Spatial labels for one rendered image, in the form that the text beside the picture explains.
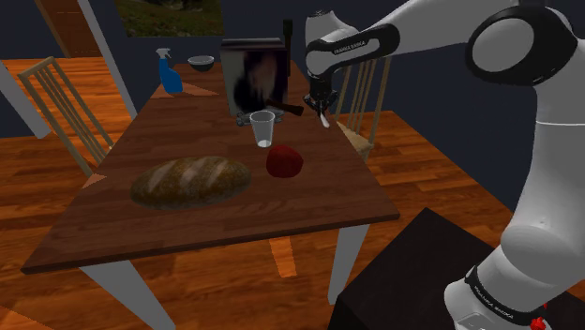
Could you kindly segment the black tall slim object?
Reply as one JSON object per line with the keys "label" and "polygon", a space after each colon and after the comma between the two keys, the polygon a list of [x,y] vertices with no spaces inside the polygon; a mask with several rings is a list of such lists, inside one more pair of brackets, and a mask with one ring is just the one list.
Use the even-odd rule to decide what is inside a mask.
{"label": "black tall slim object", "polygon": [[293,35],[293,20],[284,19],[282,21],[284,44],[287,50],[287,74],[291,75],[291,41]]}

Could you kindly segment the light wooden chair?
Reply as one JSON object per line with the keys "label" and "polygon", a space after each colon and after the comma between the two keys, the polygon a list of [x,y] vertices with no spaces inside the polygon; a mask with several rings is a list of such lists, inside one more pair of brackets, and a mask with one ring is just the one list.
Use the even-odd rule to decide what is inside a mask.
{"label": "light wooden chair", "polygon": [[344,107],[344,100],[347,93],[347,88],[349,86],[353,67],[348,66],[345,68],[344,71],[344,80],[343,84],[341,85],[341,91],[338,97],[334,118],[336,120],[337,125],[341,128],[342,132],[345,134],[346,138],[351,143],[352,147],[364,161],[368,160],[369,153],[374,148],[374,140],[383,106],[383,99],[385,95],[391,61],[392,58],[390,56],[384,58],[380,90],[377,97],[376,107],[374,110],[371,130],[367,138],[360,134],[360,129],[364,113],[366,112],[366,105],[368,102],[368,96],[373,82],[373,76],[376,70],[377,60],[376,59],[370,60],[359,65],[355,87],[353,90],[352,104],[349,107],[346,124],[341,123],[341,121],[339,120],[339,116],[341,114],[341,110]]}
{"label": "light wooden chair", "polygon": [[[90,120],[94,128],[101,135],[108,148],[104,148],[90,130],[90,128],[82,120],[82,117],[78,110],[69,99],[67,93],[63,89],[62,85],[57,81],[51,70],[53,67],[56,74],[60,77],[65,87],[69,90],[69,93],[78,102],[81,110],[84,112],[86,117]],[[73,129],[75,134],[80,138],[84,147],[89,151],[97,165],[105,159],[110,151],[113,150],[114,142],[103,126],[99,123],[94,114],[90,111],[87,104],[79,94],[78,90],[72,84],[64,70],[60,67],[56,59],[52,56],[43,59],[42,61],[34,64],[30,68],[22,71],[18,74],[18,78],[22,82],[25,89],[28,91],[32,99],[35,101],[38,109],[41,111],[45,119],[50,124],[52,130],[57,135],[59,140],[64,144],[69,153],[73,156],[76,163],[80,166],[83,173],[87,176],[87,181],[82,186],[87,188],[103,179],[106,175],[95,173],[89,165],[89,161],[81,155],[78,149],[74,146],[73,142],[66,134],[64,129],[58,123],[57,119],[50,111],[48,105],[43,100],[39,91],[33,86],[30,78],[34,77],[42,89],[51,99],[52,103],[56,106],[57,110],[65,118],[70,128]]]}

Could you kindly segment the clear drinking glass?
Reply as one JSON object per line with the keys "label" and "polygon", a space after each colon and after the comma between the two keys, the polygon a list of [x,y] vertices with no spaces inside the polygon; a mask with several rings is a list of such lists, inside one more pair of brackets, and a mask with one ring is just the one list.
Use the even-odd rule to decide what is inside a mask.
{"label": "clear drinking glass", "polygon": [[268,110],[257,111],[250,115],[256,144],[261,148],[268,148],[272,144],[275,114]]}

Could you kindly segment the red apple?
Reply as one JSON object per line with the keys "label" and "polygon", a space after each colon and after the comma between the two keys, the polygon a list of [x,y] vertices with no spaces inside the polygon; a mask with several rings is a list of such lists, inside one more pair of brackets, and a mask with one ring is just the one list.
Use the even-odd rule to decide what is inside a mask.
{"label": "red apple", "polygon": [[292,178],[299,174],[304,160],[299,153],[287,145],[276,145],[268,153],[266,170],[277,178]]}

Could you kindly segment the grey metal kitchen tool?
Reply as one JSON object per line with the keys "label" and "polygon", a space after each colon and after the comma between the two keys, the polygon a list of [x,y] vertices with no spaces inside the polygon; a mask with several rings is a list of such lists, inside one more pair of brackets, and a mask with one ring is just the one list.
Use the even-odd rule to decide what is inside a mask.
{"label": "grey metal kitchen tool", "polygon": [[[284,116],[285,112],[282,110],[278,110],[278,109],[268,109],[268,111],[270,113],[273,113],[275,115],[275,122],[276,123],[280,123],[282,121],[282,117]],[[239,127],[243,127],[243,126],[250,126],[251,122],[250,122],[250,116],[251,113],[243,113],[243,112],[239,112],[236,115],[236,124]]]}

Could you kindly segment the dark bowl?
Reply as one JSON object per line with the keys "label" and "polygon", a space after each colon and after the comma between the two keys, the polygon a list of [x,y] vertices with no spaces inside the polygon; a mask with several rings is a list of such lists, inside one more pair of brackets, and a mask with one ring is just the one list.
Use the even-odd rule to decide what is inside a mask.
{"label": "dark bowl", "polygon": [[215,58],[211,55],[196,55],[189,57],[187,62],[196,71],[206,72],[214,66]]}

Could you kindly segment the blue spray bottle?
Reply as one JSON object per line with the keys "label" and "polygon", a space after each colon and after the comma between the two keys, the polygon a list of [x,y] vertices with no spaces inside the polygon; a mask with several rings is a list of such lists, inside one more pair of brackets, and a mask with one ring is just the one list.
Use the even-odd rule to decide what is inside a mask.
{"label": "blue spray bottle", "polygon": [[159,56],[158,59],[158,73],[163,85],[163,88],[168,94],[182,93],[184,88],[180,75],[170,68],[169,59],[170,49],[169,48],[158,48],[156,53]]}

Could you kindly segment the brown bread loaf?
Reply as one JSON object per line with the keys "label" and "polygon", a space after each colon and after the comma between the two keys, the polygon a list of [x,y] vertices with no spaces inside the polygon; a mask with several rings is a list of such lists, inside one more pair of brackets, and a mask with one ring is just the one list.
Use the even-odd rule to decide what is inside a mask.
{"label": "brown bread loaf", "polygon": [[179,210],[223,203],[245,191],[251,172],[226,157],[182,157],[140,174],[130,199],[159,210]]}

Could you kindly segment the wooden table with grey legs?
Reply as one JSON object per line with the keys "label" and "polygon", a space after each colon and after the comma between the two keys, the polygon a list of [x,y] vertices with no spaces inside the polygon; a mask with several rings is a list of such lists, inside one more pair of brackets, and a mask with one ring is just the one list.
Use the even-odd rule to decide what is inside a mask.
{"label": "wooden table with grey legs", "polygon": [[[138,258],[223,247],[300,233],[338,230],[328,297],[343,290],[368,226],[399,213],[337,126],[323,127],[314,111],[288,114],[273,141],[304,160],[291,179],[271,176],[266,149],[250,127],[229,114],[220,66],[200,73],[176,66],[185,83],[206,90],[152,98],[22,266],[26,275],[78,268],[118,298],[144,298],[130,309],[155,330],[173,321],[133,266]],[[218,156],[244,163],[250,187],[221,203],[186,210],[154,210],[131,200],[138,176],[177,158]]]}

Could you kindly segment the dark robot stand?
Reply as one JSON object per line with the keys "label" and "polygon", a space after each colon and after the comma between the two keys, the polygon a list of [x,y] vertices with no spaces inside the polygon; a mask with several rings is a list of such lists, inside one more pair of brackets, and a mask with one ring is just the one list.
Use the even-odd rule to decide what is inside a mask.
{"label": "dark robot stand", "polygon": [[585,330],[585,222],[536,205],[497,248],[425,208],[338,296],[328,330]]}

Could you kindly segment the dark handled kitchen tool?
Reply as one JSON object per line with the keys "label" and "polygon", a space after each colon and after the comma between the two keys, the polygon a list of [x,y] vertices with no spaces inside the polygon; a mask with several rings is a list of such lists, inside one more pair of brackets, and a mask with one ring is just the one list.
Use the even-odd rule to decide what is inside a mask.
{"label": "dark handled kitchen tool", "polygon": [[278,101],[274,101],[273,99],[270,99],[270,98],[265,101],[265,104],[267,106],[271,106],[271,107],[274,107],[276,109],[280,109],[286,113],[292,113],[296,116],[301,116],[303,114],[303,111],[304,111],[303,106],[285,104],[285,103],[281,103]]}

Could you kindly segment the green landscape wall picture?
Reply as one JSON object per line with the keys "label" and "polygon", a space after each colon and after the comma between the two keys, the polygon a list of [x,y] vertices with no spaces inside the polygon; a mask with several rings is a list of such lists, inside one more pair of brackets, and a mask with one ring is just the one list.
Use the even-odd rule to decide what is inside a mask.
{"label": "green landscape wall picture", "polygon": [[221,0],[114,0],[128,37],[223,36]]}

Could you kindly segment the brown door with grey frame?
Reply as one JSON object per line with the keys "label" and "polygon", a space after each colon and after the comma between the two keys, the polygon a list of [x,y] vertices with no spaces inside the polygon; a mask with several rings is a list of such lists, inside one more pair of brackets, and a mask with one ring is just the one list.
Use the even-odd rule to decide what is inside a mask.
{"label": "brown door with grey frame", "polygon": [[102,57],[129,116],[137,111],[89,0],[34,0],[66,58]]}

